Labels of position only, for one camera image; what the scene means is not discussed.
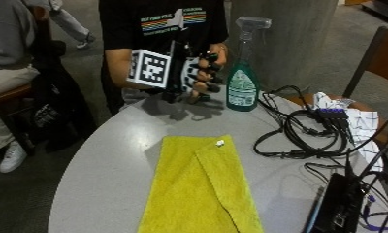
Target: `concrete pillar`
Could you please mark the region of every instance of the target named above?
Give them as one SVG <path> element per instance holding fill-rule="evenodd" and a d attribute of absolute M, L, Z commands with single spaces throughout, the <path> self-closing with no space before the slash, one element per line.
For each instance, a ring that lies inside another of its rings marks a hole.
<path fill-rule="evenodd" d="M 265 40 L 261 33 L 253 36 L 255 50 L 250 65 L 261 89 L 271 90 L 293 84 L 302 91 L 307 90 L 310 83 L 315 81 L 310 74 L 319 59 L 335 5 L 337 0 L 231 1 L 227 42 L 231 61 L 233 55 L 237 55 L 235 19 L 241 16 L 271 19 Z"/>

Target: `wooden chair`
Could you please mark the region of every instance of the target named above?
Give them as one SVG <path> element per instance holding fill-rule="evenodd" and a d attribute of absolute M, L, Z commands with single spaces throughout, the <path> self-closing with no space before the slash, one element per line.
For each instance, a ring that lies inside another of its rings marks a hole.
<path fill-rule="evenodd" d="M 342 95 L 337 96 L 326 94 L 330 99 L 350 98 L 365 71 L 371 72 L 378 75 L 378 77 L 388 80 L 388 28 L 385 26 L 377 28 L 366 53 Z M 303 98 L 309 104 L 313 104 L 313 93 L 305 94 Z M 302 105 L 302 101 L 297 96 L 287 97 L 286 99 L 293 103 Z M 373 108 L 361 102 L 353 103 L 349 108 L 355 108 L 361 111 L 373 111 Z M 382 126 L 383 121 L 385 120 L 379 118 L 378 128 Z M 388 130 L 383 130 L 382 133 L 377 135 L 374 142 L 378 145 L 385 145 L 388 142 Z"/>
<path fill-rule="evenodd" d="M 49 29 L 49 21 L 45 18 L 46 10 L 38 7 L 29 8 L 37 26 L 36 31 L 36 41 L 44 45 L 50 41 L 50 29 Z M 26 112 L 32 109 L 32 106 L 28 106 L 22 103 L 22 99 L 29 97 L 30 94 L 30 85 L 29 83 L 18 86 L 14 89 L 8 90 L 4 93 L 0 93 L 0 119 L 2 120 L 5 126 L 13 134 L 14 139 L 21 144 L 21 147 L 28 155 L 33 154 L 33 147 L 29 143 L 25 134 L 21 132 L 20 128 L 14 123 L 14 116 L 20 113 Z M 17 106 L 14 108 L 8 108 L 9 104 L 16 103 Z"/>

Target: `folded yellow towel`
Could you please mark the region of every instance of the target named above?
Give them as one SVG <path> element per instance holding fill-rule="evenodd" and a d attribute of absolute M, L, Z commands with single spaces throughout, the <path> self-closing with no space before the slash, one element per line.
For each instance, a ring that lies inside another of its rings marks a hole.
<path fill-rule="evenodd" d="M 231 137 L 162 139 L 138 233 L 259 233 Z"/>

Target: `black t-shirt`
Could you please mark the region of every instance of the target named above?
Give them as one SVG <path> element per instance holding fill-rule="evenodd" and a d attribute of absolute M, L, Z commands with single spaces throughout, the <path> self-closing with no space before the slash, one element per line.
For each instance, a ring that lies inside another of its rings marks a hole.
<path fill-rule="evenodd" d="M 223 0 L 100 0 L 100 19 L 105 50 L 166 54 L 182 29 L 197 55 L 227 38 Z"/>

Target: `white table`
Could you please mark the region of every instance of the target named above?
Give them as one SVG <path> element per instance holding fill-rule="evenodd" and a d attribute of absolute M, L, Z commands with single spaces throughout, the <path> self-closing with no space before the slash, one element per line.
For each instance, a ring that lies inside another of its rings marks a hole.
<path fill-rule="evenodd" d="M 275 99 L 283 112 L 297 109 L 286 100 Z M 156 96 L 138 102 L 97 129 L 72 158 L 54 196 L 49 233 L 136 232 L 161 138 L 223 134 L 230 134 L 234 140 L 265 232 L 301 232 L 323 185 L 302 165 L 307 161 L 329 161 L 257 155 L 251 150 L 255 139 L 277 127 L 259 106 L 249 113 L 227 109 L 223 90 L 213 95 L 211 102 L 201 105 L 169 105 Z M 307 140 L 314 144 L 322 142 Z M 278 134 L 258 149 L 290 151 L 297 147 Z M 357 170 L 366 165 L 359 156 L 353 157 L 353 162 Z M 373 206 L 377 211 L 388 211 L 382 204 Z M 358 232 L 367 231 L 359 226 Z"/>

